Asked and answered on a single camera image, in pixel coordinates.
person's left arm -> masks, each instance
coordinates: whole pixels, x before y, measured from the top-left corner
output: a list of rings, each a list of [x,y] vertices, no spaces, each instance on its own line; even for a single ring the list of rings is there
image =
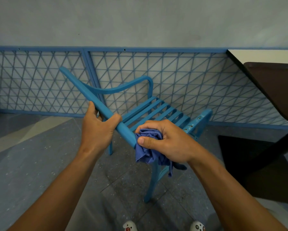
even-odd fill
[[[81,145],[74,160],[8,231],[65,230],[96,161],[110,144],[114,129],[122,120],[114,114],[102,122],[101,118],[96,118],[96,113],[90,101],[83,119]]]

hand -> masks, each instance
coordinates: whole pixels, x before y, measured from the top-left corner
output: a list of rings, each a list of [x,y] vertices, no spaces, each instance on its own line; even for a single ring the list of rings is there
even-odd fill
[[[143,125],[138,126],[135,132],[139,133],[140,129],[145,128],[159,130],[163,134],[163,140],[139,137],[138,144],[157,150],[174,162],[189,162],[194,160],[200,151],[207,151],[169,120],[146,121]]]
[[[97,115],[97,110],[93,102],[89,102],[89,107],[83,118],[82,139],[78,154],[92,155],[98,159],[112,140],[116,126],[122,121],[119,114],[114,114],[110,119],[103,122],[102,117]]]

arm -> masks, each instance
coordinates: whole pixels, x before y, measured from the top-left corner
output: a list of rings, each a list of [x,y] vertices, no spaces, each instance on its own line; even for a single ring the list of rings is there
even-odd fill
[[[114,129],[122,119],[115,114],[102,122],[96,113],[90,101],[76,157],[8,231],[65,230],[96,161],[110,144]]]
[[[163,140],[140,137],[141,146],[155,149],[172,161],[190,165],[226,230],[287,230],[210,152],[175,124],[168,120],[147,121],[136,132],[142,128],[158,129]]]

metal grid panel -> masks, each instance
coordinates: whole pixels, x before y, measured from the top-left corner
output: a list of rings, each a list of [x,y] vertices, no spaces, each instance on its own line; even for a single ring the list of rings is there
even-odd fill
[[[0,109],[84,114],[87,101],[60,66],[89,84],[80,52],[0,51]]]
[[[204,109],[212,120],[288,125],[271,102],[223,53],[91,52],[101,88],[142,75],[154,81],[153,95],[191,118]],[[105,95],[113,112],[125,114],[147,99],[147,84]]]

person's right arm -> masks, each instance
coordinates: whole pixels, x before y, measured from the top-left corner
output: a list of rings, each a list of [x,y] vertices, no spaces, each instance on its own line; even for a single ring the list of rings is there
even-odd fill
[[[140,137],[139,145],[155,149],[172,161],[187,162],[201,181],[225,230],[287,230],[215,156],[175,124],[168,120],[147,121],[137,128],[136,133],[143,128],[161,131],[163,140]]]

